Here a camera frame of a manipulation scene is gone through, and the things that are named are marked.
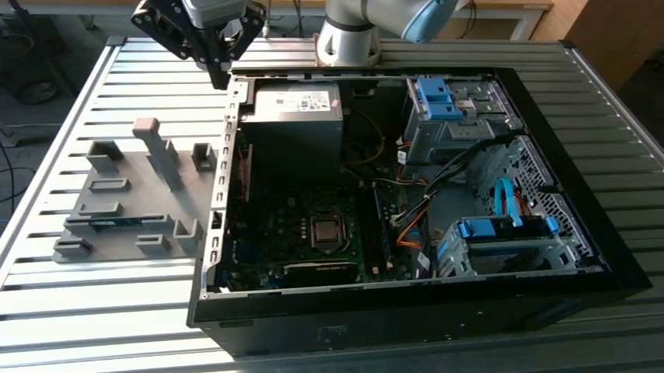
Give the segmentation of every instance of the floor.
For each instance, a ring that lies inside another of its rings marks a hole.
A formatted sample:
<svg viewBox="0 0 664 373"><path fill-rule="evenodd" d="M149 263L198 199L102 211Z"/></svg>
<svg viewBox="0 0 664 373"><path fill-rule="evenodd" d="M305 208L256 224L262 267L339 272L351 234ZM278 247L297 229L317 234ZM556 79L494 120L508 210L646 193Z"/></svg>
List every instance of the floor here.
<svg viewBox="0 0 664 373"><path fill-rule="evenodd" d="M285 16L272 21L270 37L297 37L297 18ZM70 79L82 87L91 72L97 58L110 35L144 36L129 19L118 16L98 16L95 26L89 30L75 16L57 16L67 50L58 56L67 66ZM305 36L319 32L324 24L323 17L308 16L303 19ZM664 141L664 71L658 71L654 63L647 63L621 91L621 98L631 108L657 139ZM37 170L49 151L50 143L65 121L75 97L61 93L50 102L37 106L17 104L14 98L0 91L0 124L7 135L21 138L21 146L7 148L7 155L15 171L15 193L29 186L33 171ZM13 181L6 160L0 160L0 232L13 216Z"/></svg>

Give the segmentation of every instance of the black cable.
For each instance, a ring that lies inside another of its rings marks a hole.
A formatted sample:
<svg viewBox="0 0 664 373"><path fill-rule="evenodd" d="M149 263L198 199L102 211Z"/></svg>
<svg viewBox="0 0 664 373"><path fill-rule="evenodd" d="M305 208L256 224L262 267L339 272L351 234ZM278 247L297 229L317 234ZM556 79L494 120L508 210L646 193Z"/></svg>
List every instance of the black cable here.
<svg viewBox="0 0 664 373"><path fill-rule="evenodd" d="M300 25L296 25L296 27L293 28L293 30L289 31L288 33L284 33L281 36L283 37L289 37L293 34L293 32L299 29L299 27L300 27Z"/></svg>
<svg viewBox="0 0 664 373"><path fill-rule="evenodd" d="M296 15L299 16L299 37L305 37L305 31L303 30L303 0L293 0L293 6L296 7Z"/></svg>
<svg viewBox="0 0 664 373"><path fill-rule="evenodd" d="M458 38L458 40L467 37L468 34L474 31L474 29L476 28L476 22L478 22L478 4L476 0L471 0L471 15L468 16L467 29L463 35Z"/></svg>
<svg viewBox="0 0 664 373"><path fill-rule="evenodd" d="M13 169L0 169L0 173L6 173L7 171L18 171L21 169L30 170L33 172L33 176L35 176L37 171L31 167L14 167ZM30 186L31 186L31 183L29 183L26 188L19 190L17 193L13 193L13 195L10 197L0 199L0 204L7 202L9 200L13 200L14 198L19 197L29 190Z"/></svg>
<svg viewBox="0 0 664 373"><path fill-rule="evenodd" d="M13 196L9 198L13 200L13 214L14 209L17 207L17 181L14 180L14 166L13 161L10 160L10 155L7 155L7 149L5 148L3 142L0 141L0 149L3 150L5 159L7 161L7 171L10 171L10 177L13 178Z"/></svg>
<svg viewBox="0 0 664 373"><path fill-rule="evenodd" d="M452 179L456 175L459 175L464 171L464 169L467 169L470 161L479 152L484 151L491 146L508 144L510 142L512 142L516 135L518 135L516 133L507 134L503 136L498 136L491 140L480 141L471 148L468 148L462 153L459 153L455 156L455 158L452 158L451 161L444 164L441 170L429 181L425 191L423 192L423 198L417 202L416 206L411 210L401 213L399 215L399 218L395 219L395 221L396 222L403 221L405 218L408 218L417 211L420 211L423 208L427 207L432 198L436 197L436 194L440 191L440 189L435 189L435 186Z"/></svg>

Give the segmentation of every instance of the aluminum slotted table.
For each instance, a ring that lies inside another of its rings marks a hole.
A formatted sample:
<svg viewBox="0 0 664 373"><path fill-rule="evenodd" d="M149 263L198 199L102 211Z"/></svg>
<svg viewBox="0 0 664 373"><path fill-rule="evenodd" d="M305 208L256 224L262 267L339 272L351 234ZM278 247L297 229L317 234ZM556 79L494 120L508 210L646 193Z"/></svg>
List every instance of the aluminum slotted table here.
<svg viewBox="0 0 664 373"><path fill-rule="evenodd" d="M224 371L325 364L363 371L662 370L664 153L580 53L558 43L387 40L384 63L518 70L654 288L540 332L234 361L185 325L193 259L51 261L94 140L120 140L124 150L141 147L132 139L137 117L158 117L162 136L182 150L224 135L228 93L213 89L192 61L150 39L129 39L105 49L0 240L0 368ZM236 68L313 65L313 41L281 39L257 40Z"/></svg>

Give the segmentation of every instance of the motherboard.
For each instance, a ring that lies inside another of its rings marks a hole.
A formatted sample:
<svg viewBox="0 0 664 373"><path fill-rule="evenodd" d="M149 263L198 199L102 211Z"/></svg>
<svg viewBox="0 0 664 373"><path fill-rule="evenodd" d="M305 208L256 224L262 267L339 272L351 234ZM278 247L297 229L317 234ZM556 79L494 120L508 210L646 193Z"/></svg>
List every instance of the motherboard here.
<svg viewBox="0 0 664 373"><path fill-rule="evenodd" d="M230 290L409 280L412 253L389 225L403 193L377 183L257 188L233 229Z"/></svg>

